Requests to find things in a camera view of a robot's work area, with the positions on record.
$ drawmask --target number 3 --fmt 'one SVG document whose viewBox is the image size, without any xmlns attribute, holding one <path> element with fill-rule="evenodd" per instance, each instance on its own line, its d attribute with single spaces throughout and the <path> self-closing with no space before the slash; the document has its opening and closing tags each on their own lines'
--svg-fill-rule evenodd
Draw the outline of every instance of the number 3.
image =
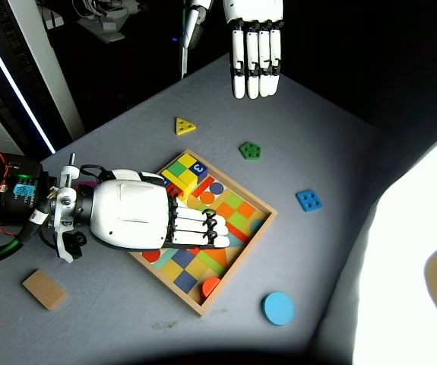
<svg viewBox="0 0 437 365">
<path fill-rule="evenodd" d="M 196 171 L 197 173 L 202 173 L 203 170 L 204 170 L 204 168 L 203 168 L 203 167 L 200 167 L 200 165 L 198 165 L 198 164 L 195 164 L 195 165 L 193 166 L 193 170 Z"/>
</svg>

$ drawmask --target white robotic hand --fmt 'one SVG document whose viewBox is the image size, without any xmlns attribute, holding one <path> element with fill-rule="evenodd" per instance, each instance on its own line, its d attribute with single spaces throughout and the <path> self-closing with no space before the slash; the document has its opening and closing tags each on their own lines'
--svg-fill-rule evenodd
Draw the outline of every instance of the white robotic hand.
<svg viewBox="0 0 437 365">
<path fill-rule="evenodd" d="M 200 24 L 212 3 L 212 0 L 192 0 L 185 29 L 185 50 L 199 38 Z M 223 8 L 226 22 L 232 28 L 233 94 L 242 99 L 247 84 L 251 99 L 259 94 L 274 95 L 280 73 L 282 0 L 223 0 Z"/>
<path fill-rule="evenodd" d="M 99 176 L 87 169 L 99 169 Z M 71 187 L 80 173 L 99 180 L 93 190 Z M 230 245 L 225 218 L 212 209 L 187 208 L 175 196 L 168 195 L 162 176 L 132 170 L 107 171 L 97 165 L 63 167 L 60 187 L 50 196 L 54 199 L 52 226 L 56 233 L 58 255 L 67 262 L 73 256 L 67 251 L 64 233 L 81 225 L 90 225 L 101 243 L 128 251 L 168 247 L 221 249 Z"/>
</svg>

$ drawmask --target light blue disc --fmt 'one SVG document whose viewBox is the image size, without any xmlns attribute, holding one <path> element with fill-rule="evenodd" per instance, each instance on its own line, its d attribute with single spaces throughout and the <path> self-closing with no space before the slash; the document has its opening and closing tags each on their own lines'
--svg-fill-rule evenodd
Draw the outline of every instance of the light blue disc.
<svg viewBox="0 0 437 365">
<path fill-rule="evenodd" d="M 294 303 L 285 293 L 276 291 L 262 302 L 265 317 L 274 325 L 286 325 L 294 317 Z"/>
</svg>

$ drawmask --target table surface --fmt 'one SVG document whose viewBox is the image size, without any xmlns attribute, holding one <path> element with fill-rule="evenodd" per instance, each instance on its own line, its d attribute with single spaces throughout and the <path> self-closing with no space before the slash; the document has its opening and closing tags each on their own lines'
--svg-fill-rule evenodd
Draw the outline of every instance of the table surface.
<svg viewBox="0 0 437 365">
<path fill-rule="evenodd" d="M 198 124 L 177 137 L 175 118 Z M 311 340 L 353 244 L 366 156 L 376 129 L 281 77 L 274 97 L 236 100 L 228 56 L 85 135 L 43 161 L 53 176 L 76 164 L 157 171 L 186 148 L 278 210 L 278 216 L 201 318 L 128 253 L 88 237 L 69 265 L 38 239 L 0 262 L 0 363 L 108 363 L 183 351 L 302 351 Z M 238 146 L 253 141 L 259 161 Z M 305 213 L 295 194 L 314 189 L 324 207 Z M 0 235 L 0 244 L 7 237 Z M 37 268 L 67 292 L 46 310 L 21 285 Z M 290 295 L 293 321 L 261 313 L 273 291 Z"/>
</svg>

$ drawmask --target wooden puzzle board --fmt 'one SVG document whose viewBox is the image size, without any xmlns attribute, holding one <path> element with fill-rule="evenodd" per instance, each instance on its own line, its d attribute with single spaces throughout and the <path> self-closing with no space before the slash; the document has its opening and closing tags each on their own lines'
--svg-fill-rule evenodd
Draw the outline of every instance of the wooden puzzle board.
<svg viewBox="0 0 437 365">
<path fill-rule="evenodd" d="M 160 249 L 130 254 L 202 315 L 275 219 L 277 212 L 193 151 L 184 151 L 160 173 L 184 154 L 193 156 L 207 167 L 208 172 L 188 198 L 182 201 L 189 208 L 213 208 L 218 214 L 223 215 L 229 229 L 230 247 Z M 211 277 L 219 277 L 221 280 L 211 295 L 204 300 L 201 297 L 201 285 Z"/>
</svg>

